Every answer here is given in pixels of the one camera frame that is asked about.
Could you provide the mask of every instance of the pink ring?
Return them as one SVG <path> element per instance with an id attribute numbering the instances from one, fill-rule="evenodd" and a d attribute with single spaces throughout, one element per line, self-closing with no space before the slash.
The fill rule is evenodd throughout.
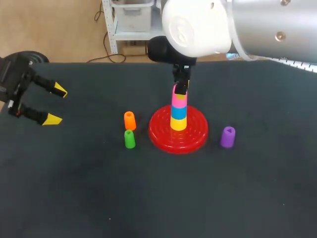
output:
<path id="1" fill-rule="evenodd" d="M 172 106 L 175 108 L 184 108 L 187 106 L 187 93 L 185 96 L 185 100 L 180 100 L 177 98 L 175 92 L 175 86 L 173 87 L 173 93 L 172 93 Z"/>

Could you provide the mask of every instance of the stacked rings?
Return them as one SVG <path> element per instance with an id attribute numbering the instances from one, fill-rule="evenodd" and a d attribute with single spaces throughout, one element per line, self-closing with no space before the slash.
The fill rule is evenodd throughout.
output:
<path id="1" fill-rule="evenodd" d="M 175 94 L 175 86 L 172 92 L 170 127 L 177 131 L 185 130 L 187 127 L 187 93 Z"/>

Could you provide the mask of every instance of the tan floor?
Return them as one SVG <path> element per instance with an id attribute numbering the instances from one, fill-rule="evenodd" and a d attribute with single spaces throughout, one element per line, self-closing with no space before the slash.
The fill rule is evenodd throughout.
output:
<path id="1" fill-rule="evenodd" d="M 105 18 L 94 16 L 101 0 L 0 0 L 0 57 L 33 50 L 51 62 L 86 62 L 105 56 Z M 224 56 L 204 61 L 225 60 Z M 127 62 L 150 62 L 144 57 Z"/>

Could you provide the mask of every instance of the orange cup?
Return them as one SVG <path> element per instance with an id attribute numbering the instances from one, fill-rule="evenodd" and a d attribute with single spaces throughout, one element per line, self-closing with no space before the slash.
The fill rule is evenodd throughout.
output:
<path id="1" fill-rule="evenodd" d="M 126 130 L 135 130 L 137 128 L 133 112 L 124 114 L 124 125 Z"/>

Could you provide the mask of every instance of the red plate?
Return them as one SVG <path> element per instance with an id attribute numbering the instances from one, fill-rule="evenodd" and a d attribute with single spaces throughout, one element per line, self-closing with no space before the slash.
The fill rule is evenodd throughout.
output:
<path id="1" fill-rule="evenodd" d="M 176 131 L 170 127 L 171 105 L 154 113 L 150 120 L 149 136 L 159 149 L 172 154 L 188 154 L 201 148 L 208 138 L 208 123 L 196 108 L 187 107 L 187 128 Z"/>

